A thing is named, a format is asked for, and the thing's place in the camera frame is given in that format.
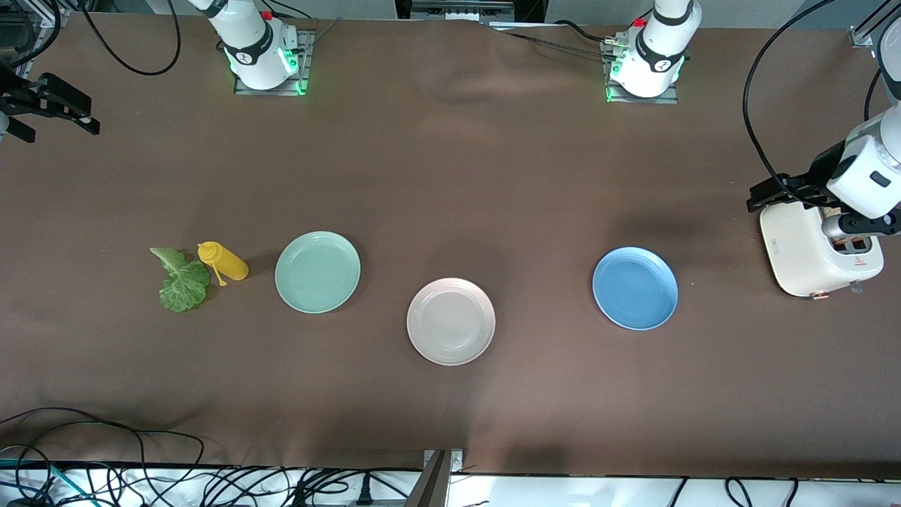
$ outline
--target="table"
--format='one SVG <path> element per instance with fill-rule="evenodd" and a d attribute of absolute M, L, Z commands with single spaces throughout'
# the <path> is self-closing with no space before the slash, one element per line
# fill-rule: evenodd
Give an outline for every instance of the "table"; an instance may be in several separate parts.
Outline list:
<path fill-rule="evenodd" d="M 132 64 L 170 57 L 167 17 L 97 18 Z M 744 209 L 766 173 L 741 92 L 769 31 L 701 30 L 680 104 L 637 106 L 605 102 L 596 61 L 469 22 L 341 21 L 306 97 L 237 97 L 208 22 L 182 27 L 182 60 L 142 78 L 74 16 L 35 72 L 88 93 L 103 132 L 29 118 L 36 144 L 0 143 L 4 414 L 66 404 L 179 429 L 208 440 L 208 463 L 414 466 L 463 447 L 476 472 L 901 476 L 901 244 L 883 242 L 863 295 L 793 299 Z M 842 32 L 773 47 L 751 114 L 780 171 L 860 121 L 874 70 Z M 314 230 L 362 257 L 356 293 L 324 315 L 273 282 L 280 250 Z M 206 240 L 252 276 L 162 309 L 148 248 Z M 595 263 L 623 245 L 679 281 L 651 332 L 591 297 Z M 497 314 L 491 347 L 455 368 L 405 332 L 411 298 L 449 276 Z M 134 459 L 125 442 L 84 429 L 47 449 Z M 149 459 L 193 451 L 160 440 Z"/>

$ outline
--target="light green plate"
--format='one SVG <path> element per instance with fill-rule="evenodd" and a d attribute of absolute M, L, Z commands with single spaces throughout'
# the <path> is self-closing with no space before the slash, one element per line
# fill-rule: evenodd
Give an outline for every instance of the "light green plate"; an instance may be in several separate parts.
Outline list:
<path fill-rule="evenodd" d="M 342 235 L 318 231 L 298 237 L 276 264 L 276 289 L 289 307 L 324 313 L 341 306 L 359 282 L 359 255 Z"/>

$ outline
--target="plate rim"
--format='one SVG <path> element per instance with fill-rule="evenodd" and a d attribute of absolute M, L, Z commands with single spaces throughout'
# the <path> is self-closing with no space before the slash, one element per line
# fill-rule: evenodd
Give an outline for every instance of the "plate rim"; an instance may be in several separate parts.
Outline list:
<path fill-rule="evenodd" d="M 481 347 L 481 349 L 477 353 L 475 353 L 472 357 L 470 357 L 466 361 L 462 361 L 462 362 L 442 362 L 442 361 L 438 361 L 436 359 L 429 357 L 428 355 L 426 355 L 423 352 L 422 349 L 419 348 L 419 346 L 416 344 L 415 340 L 413 340 L 413 333 L 410 332 L 410 317 L 413 315 L 413 310 L 414 310 L 413 305 L 416 302 L 416 300 L 419 299 L 420 295 L 424 294 L 423 299 L 425 299 L 430 293 L 435 292 L 435 289 L 433 286 L 436 286 L 439 284 L 443 285 L 443 284 L 451 284 L 451 283 L 456 283 L 456 284 L 465 286 L 469 290 L 472 290 L 473 292 L 475 292 L 477 297 L 478 296 L 483 297 L 485 299 L 485 301 L 487 302 L 487 309 L 489 310 L 487 317 L 490 317 L 490 319 L 491 319 L 491 334 L 488 336 L 488 340 L 486 340 L 485 344 Z M 463 278 L 447 277 L 447 278 L 440 278 L 438 280 L 433 280 L 433 281 L 430 281 L 429 283 L 426 283 L 425 285 L 423 285 L 423 287 L 420 290 L 418 290 L 416 292 L 416 294 L 410 300 L 410 305 L 407 307 L 407 310 L 406 310 L 406 335 L 407 335 L 407 338 L 410 340 L 410 343 L 413 345 L 413 348 L 416 350 L 417 353 L 419 353 L 420 356 L 422 356 L 427 361 L 437 364 L 439 366 L 463 366 L 464 364 L 475 361 L 480 356 L 482 356 L 482 354 L 484 354 L 486 350 L 488 350 L 488 346 L 490 346 L 491 342 L 495 339 L 496 331 L 497 331 L 497 315 L 495 313 L 495 304 L 493 302 L 491 302 L 491 298 L 488 297 L 488 295 L 485 293 L 484 290 L 482 290 L 481 287 L 479 287 L 472 281 L 469 281 L 469 280 L 466 280 Z"/>
<path fill-rule="evenodd" d="M 330 236 L 332 239 L 338 240 L 338 242 L 344 242 L 347 246 L 350 247 L 350 251 L 353 252 L 352 261 L 354 262 L 354 265 L 356 266 L 356 279 L 354 280 L 352 287 L 350 287 L 350 291 L 349 291 L 347 297 L 344 298 L 344 300 L 342 300 L 340 303 L 338 303 L 337 305 L 335 305 L 329 309 L 311 311 L 309 309 L 301 309 L 298 306 L 295 306 L 291 301 L 289 301 L 285 297 L 285 295 L 282 293 L 282 289 L 278 286 L 278 270 L 279 270 L 279 268 L 281 268 L 282 270 L 285 270 L 287 268 L 287 267 L 285 267 L 286 266 L 285 263 L 287 262 L 287 260 L 285 260 L 283 262 L 283 259 L 286 259 L 285 253 L 288 250 L 290 250 L 291 247 L 295 246 L 295 244 L 297 244 L 297 243 L 301 243 L 302 241 L 308 240 L 310 236 L 315 236 L 315 235 Z M 294 309 L 301 313 L 306 313 L 306 314 L 310 314 L 310 315 L 318 315 L 320 313 L 328 313 L 334 309 L 339 308 L 341 305 L 346 303 L 347 300 L 350 299 L 350 296 L 353 296 L 353 293 L 357 291 L 357 287 L 359 285 L 359 278 L 362 274 L 362 265 L 361 265 L 361 262 L 359 259 L 359 252 L 357 252 L 357 247 L 355 247 L 353 245 L 353 243 L 351 243 L 350 240 L 347 239 L 346 237 L 344 237 L 343 235 L 334 233 L 332 231 L 310 231 L 308 233 L 302 234 L 302 235 L 294 238 L 293 240 L 291 240 L 290 243 L 287 244 L 287 246 L 284 249 L 282 249 L 282 252 L 278 255 L 278 260 L 276 261 L 276 269 L 274 271 L 275 272 L 273 273 L 273 278 L 275 279 L 275 283 L 276 283 L 276 292 L 278 293 L 278 296 L 282 299 L 282 301 L 284 301 L 285 304 L 287 304 L 291 309 Z"/>
<path fill-rule="evenodd" d="M 673 300 L 672 309 L 670 309 L 667 316 L 665 318 L 661 319 L 660 322 L 658 322 L 657 324 L 650 326 L 650 327 L 626 326 L 619 320 L 611 317 L 610 314 L 607 313 L 607 310 L 604 309 L 604 305 L 601 304 L 600 299 L 597 297 L 597 288 L 595 286 L 595 281 L 598 276 L 598 271 L 601 269 L 601 264 L 604 263 L 604 260 L 607 259 L 610 255 L 614 255 L 614 254 L 638 254 L 639 257 L 650 260 L 654 265 L 657 266 L 657 268 L 659 270 L 661 270 L 660 272 L 665 272 L 669 275 L 670 278 L 672 278 L 672 280 L 673 280 L 672 287 L 673 287 L 673 291 L 674 291 L 673 295 L 675 296 L 674 300 Z M 617 326 L 622 327 L 624 329 L 629 329 L 630 331 L 650 331 L 652 329 L 656 329 L 657 327 L 663 326 L 676 313 L 676 308 L 678 307 L 678 280 L 676 279 L 676 274 L 673 272 L 672 268 L 669 267 L 669 264 L 667 264 L 667 262 L 663 260 L 662 257 L 660 257 L 656 253 L 652 252 L 651 250 L 648 250 L 646 248 L 641 248 L 640 246 L 621 246 L 619 248 L 615 248 L 614 250 L 611 250 L 610 252 L 605 253 L 600 258 L 600 260 L 597 261 L 597 264 L 595 265 L 595 269 L 591 274 L 591 293 L 595 298 L 595 304 L 597 305 L 598 308 L 601 309 L 601 312 L 604 313 L 604 316 L 607 317 L 608 320 L 610 320 Z"/>

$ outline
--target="white plate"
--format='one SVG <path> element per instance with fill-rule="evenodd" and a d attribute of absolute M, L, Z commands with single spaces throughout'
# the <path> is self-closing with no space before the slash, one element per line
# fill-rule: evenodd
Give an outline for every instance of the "white plate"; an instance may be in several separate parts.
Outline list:
<path fill-rule="evenodd" d="M 406 332 L 429 361 L 459 366 L 479 357 L 495 335 L 495 309 L 476 284 L 444 278 L 423 287 L 406 313 Z"/>

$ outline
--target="lettuce leaf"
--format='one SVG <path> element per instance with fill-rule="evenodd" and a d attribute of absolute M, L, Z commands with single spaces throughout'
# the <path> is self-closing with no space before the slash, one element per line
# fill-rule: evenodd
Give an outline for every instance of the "lettuce leaf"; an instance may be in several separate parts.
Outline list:
<path fill-rule="evenodd" d="M 159 290 L 159 304 L 164 309 L 182 312 L 204 302 L 210 272 L 203 263 L 189 263 L 185 255 L 174 248 L 151 248 L 150 251 L 159 257 L 169 273 Z"/>

